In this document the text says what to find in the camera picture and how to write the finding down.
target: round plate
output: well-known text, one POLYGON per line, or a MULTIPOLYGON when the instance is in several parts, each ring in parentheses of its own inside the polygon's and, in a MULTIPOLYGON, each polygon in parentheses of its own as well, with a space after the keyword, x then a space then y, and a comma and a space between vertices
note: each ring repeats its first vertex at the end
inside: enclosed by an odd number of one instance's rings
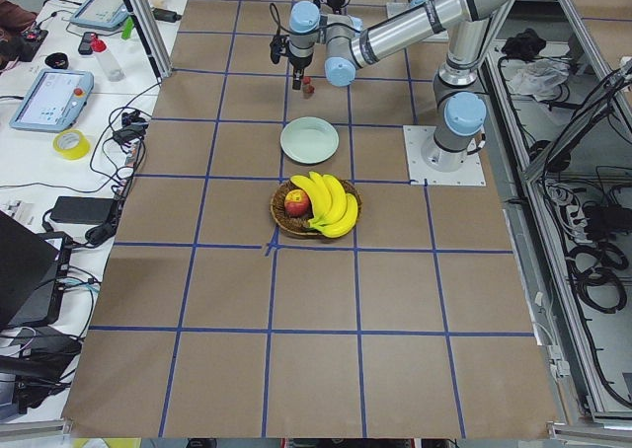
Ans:
POLYGON ((338 131, 319 117, 300 117, 283 129, 280 147, 296 162, 317 164, 329 159, 338 149, 338 131))

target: apple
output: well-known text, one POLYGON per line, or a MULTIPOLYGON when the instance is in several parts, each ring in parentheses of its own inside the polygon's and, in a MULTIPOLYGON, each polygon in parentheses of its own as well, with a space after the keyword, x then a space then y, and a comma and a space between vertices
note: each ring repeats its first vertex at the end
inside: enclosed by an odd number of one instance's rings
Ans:
POLYGON ((309 210, 311 203, 309 196, 302 189, 293 189, 285 196, 285 212, 288 216, 296 218, 302 216, 309 210))

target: bunch of bananas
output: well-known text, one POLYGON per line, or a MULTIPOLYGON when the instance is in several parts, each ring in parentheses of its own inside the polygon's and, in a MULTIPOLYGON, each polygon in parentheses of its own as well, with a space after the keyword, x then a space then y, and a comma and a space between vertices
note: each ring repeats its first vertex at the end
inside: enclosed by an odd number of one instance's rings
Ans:
POLYGON ((336 177, 310 172, 309 177, 294 175, 290 180, 307 193, 312 203, 314 217, 308 221, 310 229, 328 238, 340 238, 356 225, 357 199, 345 192, 336 177))

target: tape roll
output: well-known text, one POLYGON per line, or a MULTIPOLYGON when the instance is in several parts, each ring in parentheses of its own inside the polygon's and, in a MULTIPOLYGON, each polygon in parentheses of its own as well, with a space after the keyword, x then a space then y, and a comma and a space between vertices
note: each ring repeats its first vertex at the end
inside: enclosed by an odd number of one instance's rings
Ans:
POLYGON ((90 151, 90 142, 77 129, 59 132, 52 140, 52 147, 67 160, 76 160, 90 151))

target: wicker basket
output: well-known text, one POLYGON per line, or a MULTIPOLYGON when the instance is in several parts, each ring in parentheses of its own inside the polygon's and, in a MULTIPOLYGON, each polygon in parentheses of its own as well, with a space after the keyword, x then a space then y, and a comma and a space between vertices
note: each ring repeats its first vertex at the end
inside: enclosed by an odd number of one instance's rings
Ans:
MULTIPOLYGON (((362 201, 356 188, 346 180, 340 180, 343 188, 347 193, 351 193, 357 199, 357 217, 362 211, 362 201)), ((270 213, 281 232, 292 238, 301 239, 331 239, 323 236, 320 232, 308 229, 307 221, 313 217, 311 210, 308 214, 292 218, 285 213, 285 196, 293 189, 298 187, 292 182, 285 182, 276 189, 273 198, 270 201, 270 213)))

